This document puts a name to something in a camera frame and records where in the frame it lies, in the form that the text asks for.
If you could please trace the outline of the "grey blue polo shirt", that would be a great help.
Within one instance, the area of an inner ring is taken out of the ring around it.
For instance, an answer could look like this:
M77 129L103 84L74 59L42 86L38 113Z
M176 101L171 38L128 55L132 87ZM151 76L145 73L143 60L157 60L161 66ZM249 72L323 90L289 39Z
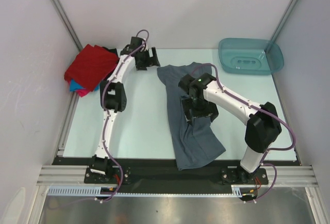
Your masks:
M179 88L178 83L194 69L198 69L197 75L212 73L210 66L201 66L197 62L157 69L157 76L166 87L168 123L178 170L204 167L226 151L213 133L209 118L197 118L192 124L186 120L181 101L188 95Z

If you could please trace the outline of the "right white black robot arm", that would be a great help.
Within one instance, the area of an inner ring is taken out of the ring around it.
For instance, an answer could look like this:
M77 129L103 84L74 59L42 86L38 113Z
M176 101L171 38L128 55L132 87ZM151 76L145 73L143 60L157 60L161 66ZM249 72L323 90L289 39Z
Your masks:
M236 173L239 181L251 183L266 150L282 132L275 106L269 102L264 105L251 102L219 86L217 79L209 73L198 78L187 74L180 79L178 86L188 95L181 104L189 124L196 118L206 117L213 121L219 115L217 108L221 107L245 125L247 148Z

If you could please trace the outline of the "black folded t shirt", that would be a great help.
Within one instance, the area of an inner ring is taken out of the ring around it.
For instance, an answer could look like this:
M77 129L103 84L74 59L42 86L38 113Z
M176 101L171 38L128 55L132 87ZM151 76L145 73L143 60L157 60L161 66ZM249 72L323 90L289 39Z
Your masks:
M103 46L102 48L105 49L106 51L108 51L108 52L110 52L110 53L116 55L117 59L119 59L117 49L109 49L109 48L107 48L107 47L105 47L105 46Z

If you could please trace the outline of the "red folded t shirt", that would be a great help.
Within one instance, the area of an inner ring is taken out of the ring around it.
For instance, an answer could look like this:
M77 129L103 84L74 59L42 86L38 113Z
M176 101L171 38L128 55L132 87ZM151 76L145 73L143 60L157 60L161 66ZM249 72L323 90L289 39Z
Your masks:
M68 83L73 79L93 91L117 66L119 59L102 46L86 45L64 73Z

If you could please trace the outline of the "blue folded t shirt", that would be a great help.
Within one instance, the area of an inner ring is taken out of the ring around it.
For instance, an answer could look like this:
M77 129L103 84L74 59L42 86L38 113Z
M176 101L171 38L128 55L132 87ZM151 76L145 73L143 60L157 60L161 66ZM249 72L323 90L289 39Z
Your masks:
M69 83L69 90L70 91L86 91L86 92L90 92L90 90L84 88L83 86L81 86L79 83L77 83L73 79Z

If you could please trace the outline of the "teal transparent plastic bin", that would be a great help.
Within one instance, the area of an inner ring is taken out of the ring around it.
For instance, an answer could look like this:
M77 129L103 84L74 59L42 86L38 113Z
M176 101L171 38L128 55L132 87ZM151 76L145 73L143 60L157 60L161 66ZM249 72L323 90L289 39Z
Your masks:
M270 40L225 38L218 53L223 70L231 74L271 75L284 67L280 47Z

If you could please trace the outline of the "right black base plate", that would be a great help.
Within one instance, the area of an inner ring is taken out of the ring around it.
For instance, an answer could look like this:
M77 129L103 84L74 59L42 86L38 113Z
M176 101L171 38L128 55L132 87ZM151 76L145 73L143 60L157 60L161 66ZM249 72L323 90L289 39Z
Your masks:
M260 167L254 172L247 172L241 166L225 167L221 169L220 176L223 185L252 185L256 182L267 185L269 183L266 170Z

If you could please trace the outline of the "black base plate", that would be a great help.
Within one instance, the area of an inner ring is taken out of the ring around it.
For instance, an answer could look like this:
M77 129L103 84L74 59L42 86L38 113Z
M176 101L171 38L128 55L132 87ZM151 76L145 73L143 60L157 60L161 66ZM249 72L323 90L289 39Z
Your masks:
M223 185L252 185L256 182L267 185L269 183L266 170L260 167L254 172L247 172L241 166L225 167L221 169L220 176Z
M87 167L84 177L85 184L119 184L120 180L123 179L123 184L130 183L130 167L122 167L123 174L121 174L118 166L113 166L112 171L109 175L92 172Z

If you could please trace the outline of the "left aluminium side rail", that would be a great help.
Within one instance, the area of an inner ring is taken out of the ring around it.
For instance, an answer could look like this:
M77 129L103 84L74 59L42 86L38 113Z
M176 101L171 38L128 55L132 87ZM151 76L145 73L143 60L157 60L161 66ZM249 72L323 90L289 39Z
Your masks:
M65 115L64 118L64 122L58 137L58 144L57 144L57 148L56 148L56 152L55 152L55 156L63 156L64 154L64 150L67 144L67 139L69 136L69 132L70 132L70 128L71 128L71 124L74 118L74 114L75 114L75 110L76 110L76 106L79 100L79 96L77 93L72 93L71 98L70 98L70 102L69 102L69 106L67 109L67 113Z

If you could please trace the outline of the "aluminium side rail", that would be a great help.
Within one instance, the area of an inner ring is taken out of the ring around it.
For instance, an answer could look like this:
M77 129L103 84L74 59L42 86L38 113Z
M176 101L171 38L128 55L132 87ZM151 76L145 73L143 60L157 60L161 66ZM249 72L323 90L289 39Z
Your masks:
M281 103L281 107L284 112L285 120L290 125L290 127L293 129L295 137L296 137L296 144L295 144L295 154L297 157L297 160L299 161L299 164L303 164L302 160L302 150L301 150L301 127L300 122L298 119L298 112L295 109L295 102L292 96L292 92L286 85L286 81L281 79L281 76L279 73L275 73L273 75L273 80L275 83L275 87L279 96L279 100Z
M69 102L69 106L67 109L67 113L65 115L64 118L64 122L58 137L58 144L57 144L57 148L56 148L56 152L55 152L55 156L63 156L64 154L64 150L67 144L67 139L69 136L69 132L70 132L70 128L71 128L71 124L74 118L74 114L75 114L75 110L76 110L76 106L79 100L79 96L77 93L72 93L71 98L70 98L70 102Z

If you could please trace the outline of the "right aluminium side rail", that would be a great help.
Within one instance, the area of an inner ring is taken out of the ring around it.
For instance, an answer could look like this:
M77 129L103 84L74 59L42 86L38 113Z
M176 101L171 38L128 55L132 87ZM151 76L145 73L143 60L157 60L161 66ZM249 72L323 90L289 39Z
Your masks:
M301 127L300 122L298 119L298 112L295 109L295 102L292 96L292 92L286 85L286 81L281 79L281 76L279 73L275 73L273 75L273 80L275 83L275 87L279 96L279 100L281 103L281 107L284 112L285 120L290 125L290 127L293 129L295 137L296 137L296 144L295 144L295 154L297 157L297 160L299 161L299 164L303 164L302 160L302 150L301 150Z

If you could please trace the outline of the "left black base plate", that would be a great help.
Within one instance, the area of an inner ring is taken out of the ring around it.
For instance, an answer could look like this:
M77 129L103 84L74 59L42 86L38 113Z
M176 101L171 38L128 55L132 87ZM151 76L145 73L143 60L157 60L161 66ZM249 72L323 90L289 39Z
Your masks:
M109 175L92 172L87 167L84 177L85 184L119 184L120 180L123 179L123 184L130 183L130 167L122 167L123 174L121 174L118 166L113 166L112 171Z

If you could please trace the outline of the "aluminium corner post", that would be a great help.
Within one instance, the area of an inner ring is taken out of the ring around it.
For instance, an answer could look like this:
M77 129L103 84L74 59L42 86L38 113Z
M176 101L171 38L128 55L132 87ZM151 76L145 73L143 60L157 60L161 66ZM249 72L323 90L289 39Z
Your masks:
M278 37L280 36L283 28L285 27L287 21L289 20L291 14L293 13L296 5L298 4L299 0L290 0L288 6L286 7L276 29L274 30L270 41L275 43Z
M65 29L67 30L69 36L71 37L73 43L75 44L78 51L81 51L83 49L82 43L80 39L78 38L78 35L67 15L67 12L65 11L62 3L60 0L50 0L55 11L57 12L60 20L62 21Z

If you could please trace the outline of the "aluminium front frame rail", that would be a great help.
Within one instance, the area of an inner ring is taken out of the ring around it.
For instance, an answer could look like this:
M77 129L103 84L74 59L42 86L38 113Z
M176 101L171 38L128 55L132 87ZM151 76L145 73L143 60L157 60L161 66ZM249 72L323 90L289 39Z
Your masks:
M82 185L86 166L43 166L37 185ZM277 175L276 187L318 187L312 166L265 166L267 176L272 182Z

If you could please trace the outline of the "right aluminium corner post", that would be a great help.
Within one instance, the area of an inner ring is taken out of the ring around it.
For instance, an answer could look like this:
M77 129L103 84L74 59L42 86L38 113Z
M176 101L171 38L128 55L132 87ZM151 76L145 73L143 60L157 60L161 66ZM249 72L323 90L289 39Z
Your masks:
M283 28L285 27L287 21L289 20L291 14L293 13L296 5L298 4L299 0L290 0L288 6L286 7L276 29L274 30L270 41L275 43L278 37L280 36Z

